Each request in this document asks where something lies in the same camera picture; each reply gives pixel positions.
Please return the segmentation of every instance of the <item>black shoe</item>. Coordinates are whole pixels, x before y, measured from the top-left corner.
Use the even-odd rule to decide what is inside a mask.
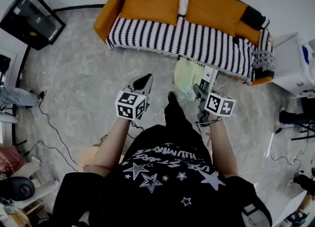
[[[168,102],[177,102],[177,97],[173,91],[170,91],[167,95]]]
[[[41,103],[43,102],[45,97],[45,92],[42,91],[39,95],[38,95],[38,107],[40,107]]]

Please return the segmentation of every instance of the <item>star print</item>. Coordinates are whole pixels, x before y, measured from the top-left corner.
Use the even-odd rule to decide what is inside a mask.
[[[178,172],[178,175],[177,175],[177,178],[184,180],[185,178],[187,178],[187,176],[185,175],[186,173],[181,173],[181,172]]]
[[[185,207],[186,207],[187,205],[190,205],[190,204],[191,204],[190,199],[191,199],[191,198],[186,198],[186,197],[184,197],[184,199],[183,199],[181,202],[182,202],[182,203],[185,205]]]
[[[144,178],[144,182],[140,185],[140,187],[148,187],[151,193],[153,193],[153,190],[155,186],[163,185],[161,182],[157,180],[157,175],[152,175],[151,177],[142,174],[142,177]]]
[[[138,166],[136,163],[132,163],[132,165],[133,165],[133,167],[128,168],[128,169],[124,170],[123,172],[132,172],[133,180],[135,180],[137,178],[137,176],[140,172],[149,172],[148,170],[143,168],[146,164]]]
[[[219,180],[218,172],[215,171],[212,174],[207,174],[199,170],[199,173],[201,173],[205,178],[203,181],[201,181],[201,183],[209,183],[216,191],[219,190],[219,184],[225,186],[225,183]]]

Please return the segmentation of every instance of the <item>jeans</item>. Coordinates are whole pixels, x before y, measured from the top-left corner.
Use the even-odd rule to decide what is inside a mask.
[[[23,89],[0,87],[0,106],[9,104],[35,107],[38,105],[38,97]]]

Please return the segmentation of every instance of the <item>white box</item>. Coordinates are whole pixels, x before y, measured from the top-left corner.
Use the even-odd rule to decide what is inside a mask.
[[[118,117],[135,121],[145,111],[146,105],[146,96],[119,91],[115,101],[116,114]]]
[[[231,117],[235,102],[224,94],[209,93],[205,109],[219,117]]]
[[[302,50],[302,39],[298,33],[275,37],[276,70],[273,82],[295,97],[314,97],[315,81],[310,75],[310,66]]]
[[[209,93],[212,90],[213,84],[217,77],[218,70],[205,65],[202,79],[200,81],[200,88],[205,92]]]

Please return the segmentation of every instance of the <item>black device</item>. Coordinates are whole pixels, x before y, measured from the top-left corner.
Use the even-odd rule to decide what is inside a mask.
[[[25,201],[35,194],[33,182],[29,178],[19,176],[1,180],[0,190],[0,204],[9,215],[15,213],[15,208],[11,204],[13,201]]]
[[[4,85],[2,78],[9,69],[11,59],[0,54],[0,86]]]
[[[15,0],[0,22],[0,28],[36,50],[53,44],[64,27],[43,0]]]

